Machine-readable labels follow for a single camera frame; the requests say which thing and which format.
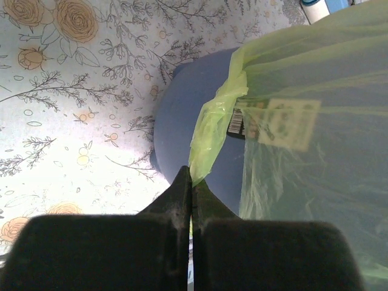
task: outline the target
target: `trash bag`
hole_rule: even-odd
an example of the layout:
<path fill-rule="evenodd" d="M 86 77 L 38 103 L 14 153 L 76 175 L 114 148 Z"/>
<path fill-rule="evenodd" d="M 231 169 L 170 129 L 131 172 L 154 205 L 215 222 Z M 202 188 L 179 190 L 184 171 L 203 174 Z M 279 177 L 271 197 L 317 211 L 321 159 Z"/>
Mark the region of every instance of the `trash bag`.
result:
<path fill-rule="evenodd" d="M 239 48 L 199 115 L 194 184 L 210 173 L 234 110 L 246 147 L 246 219 L 327 221 L 368 284 L 388 284 L 388 1 L 372 0 Z"/>

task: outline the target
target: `black object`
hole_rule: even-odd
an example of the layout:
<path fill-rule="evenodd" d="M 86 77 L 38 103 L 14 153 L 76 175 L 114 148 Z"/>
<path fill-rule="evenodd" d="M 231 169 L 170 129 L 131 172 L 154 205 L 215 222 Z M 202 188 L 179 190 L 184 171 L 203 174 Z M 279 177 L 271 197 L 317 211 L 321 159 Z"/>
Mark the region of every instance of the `black object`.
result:
<path fill-rule="evenodd" d="M 136 216 L 33 218 L 0 290 L 187 290 L 191 215 L 195 290 L 364 290 L 339 230 L 241 220 L 187 167 Z"/>

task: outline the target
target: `orange rose print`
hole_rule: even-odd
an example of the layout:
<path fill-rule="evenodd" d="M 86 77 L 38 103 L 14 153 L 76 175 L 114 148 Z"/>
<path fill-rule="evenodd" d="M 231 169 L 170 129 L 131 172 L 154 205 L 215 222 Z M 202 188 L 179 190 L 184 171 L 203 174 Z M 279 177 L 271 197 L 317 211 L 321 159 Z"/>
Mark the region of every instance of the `orange rose print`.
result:
<path fill-rule="evenodd" d="M 4 0 L 3 8 L 18 24 L 35 27 L 53 21 L 53 16 L 40 0 Z"/>
<path fill-rule="evenodd" d="M 26 50 L 22 49 L 18 57 L 19 65 L 26 70 L 33 70 L 42 66 L 42 62 L 46 59 L 47 58 L 43 55 L 43 52 L 40 52 L 35 48 Z"/>
<path fill-rule="evenodd" d="M 14 242 L 18 238 L 21 230 L 26 225 L 28 218 L 17 217 L 2 226 L 0 239 Z"/>
<path fill-rule="evenodd" d="M 96 14 L 86 0 L 59 0 L 54 16 L 58 31 L 72 41 L 85 43 L 97 34 Z"/>
<path fill-rule="evenodd" d="M 74 203 L 62 202 L 51 207 L 47 214 L 82 214 L 81 209 Z"/>

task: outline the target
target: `blue trash can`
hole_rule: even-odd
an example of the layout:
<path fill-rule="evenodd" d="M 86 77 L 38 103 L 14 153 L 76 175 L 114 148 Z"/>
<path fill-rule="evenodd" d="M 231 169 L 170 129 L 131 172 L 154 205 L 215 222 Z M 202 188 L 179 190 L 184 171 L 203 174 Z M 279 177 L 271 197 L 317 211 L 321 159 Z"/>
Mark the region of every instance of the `blue trash can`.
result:
<path fill-rule="evenodd" d="M 155 117 L 155 152 L 152 164 L 171 183 L 189 162 L 190 143 L 202 106 L 214 98 L 228 77 L 236 49 L 204 56 L 176 68 L 172 83 Z M 244 140 L 227 136 L 212 172 L 206 177 L 210 190 L 238 214 L 243 183 Z"/>

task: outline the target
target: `leaf pattern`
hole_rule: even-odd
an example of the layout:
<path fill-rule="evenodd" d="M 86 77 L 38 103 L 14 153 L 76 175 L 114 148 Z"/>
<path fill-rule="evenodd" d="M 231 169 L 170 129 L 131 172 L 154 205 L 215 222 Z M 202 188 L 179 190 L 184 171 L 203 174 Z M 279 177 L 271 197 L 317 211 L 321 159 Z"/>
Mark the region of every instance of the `leaf pattern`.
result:
<path fill-rule="evenodd" d="M 10 227 L 36 215 L 153 201 L 168 186 L 150 163 L 153 114 L 174 70 L 305 22 L 283 0 L 13 1 L 0 7 L 0 261 Z"/>

